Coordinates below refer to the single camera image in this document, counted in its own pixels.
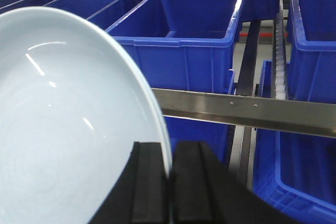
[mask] white plate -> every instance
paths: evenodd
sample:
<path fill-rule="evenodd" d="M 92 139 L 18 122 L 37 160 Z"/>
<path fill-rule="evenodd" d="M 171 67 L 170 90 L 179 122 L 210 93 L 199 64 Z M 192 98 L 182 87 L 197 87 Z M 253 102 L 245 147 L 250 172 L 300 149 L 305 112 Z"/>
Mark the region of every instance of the white plate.
<path fill-rule="evenodd" d="M 0 15 L 0 223 L 85 224 L 133 142 L 171 151 L 145 78 L 109 35 L 47 7 Z"/>

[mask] metal frame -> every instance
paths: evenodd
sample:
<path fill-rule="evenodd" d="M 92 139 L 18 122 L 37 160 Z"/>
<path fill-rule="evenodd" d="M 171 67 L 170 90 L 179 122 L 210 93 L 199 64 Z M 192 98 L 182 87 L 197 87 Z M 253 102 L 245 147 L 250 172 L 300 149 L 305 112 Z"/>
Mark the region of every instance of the metal frame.
<path fill-rule="evenodd" d="M 153 91 L 167 116 L 336 137 L 336 104 L 167 89 Z"/>
<path fill-rule="evenodd" d="M 236 94 L 153 89 L 163 114 L 178 118 L 242 125 L 233 142 L 229 171 L 251 187 L 256 134 L 252 128 L 336 137 L 336 104 L 288 99 L 283 4 L 274 20 L 271 99 L 253 97 L 260 22 L 251 22 Z"/>

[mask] metal bar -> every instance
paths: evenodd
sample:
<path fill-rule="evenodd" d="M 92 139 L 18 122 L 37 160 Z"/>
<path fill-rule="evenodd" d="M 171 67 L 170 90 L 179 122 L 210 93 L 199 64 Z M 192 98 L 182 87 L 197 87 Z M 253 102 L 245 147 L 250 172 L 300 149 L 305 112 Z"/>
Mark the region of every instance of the metal bar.
<path fill-rule="evenodd" d="M 273 56 L 272 56 L 272 82 L 271 97 L 285 100 L 287 93 L 287 75 L 286 75 L 286 44 L 283 11 L 284 6 L 280 0 L 280 11 L 273 22 Z"/>
<path fill-rule="evenodd" d="M 251 146 L 251 132 L 251 127 L 244 127 L 242 147 L 240 149 L 237 179 L 244 186 L 246 186 L 247 184 L 247 171 Z"/>
<path fill-rule="evenodd" d="M 164 115 L 336 137 L 336 104 L 153 89 Z"/>
<path fill-rule="evenodd" d="M 241 63 L 236 95 L 252 95 L 261 21 L 251 22 L 243 61 Z"/>

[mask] metal bracket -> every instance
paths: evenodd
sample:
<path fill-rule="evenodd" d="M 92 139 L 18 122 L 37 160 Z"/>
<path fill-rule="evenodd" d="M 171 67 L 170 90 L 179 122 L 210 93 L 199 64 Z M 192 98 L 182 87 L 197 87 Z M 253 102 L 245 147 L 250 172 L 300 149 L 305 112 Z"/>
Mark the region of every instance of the metal bracket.
<path fill-rule="evenodd" d="M 167 116 L 336 137 L 336 104 L 167 89 L 153 91 Z"/>

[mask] ceramic plate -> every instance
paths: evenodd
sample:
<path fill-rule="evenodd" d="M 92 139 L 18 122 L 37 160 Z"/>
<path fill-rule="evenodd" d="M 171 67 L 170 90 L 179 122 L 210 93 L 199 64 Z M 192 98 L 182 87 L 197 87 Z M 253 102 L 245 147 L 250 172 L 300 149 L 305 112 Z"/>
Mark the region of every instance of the ceramic plate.
<path fill-rule="evenodd" d="M 84 224 L 133 142 L 169 139 L 145 78 L 109 35 L 48 7 L 0 15 L 0 223 Z"/>

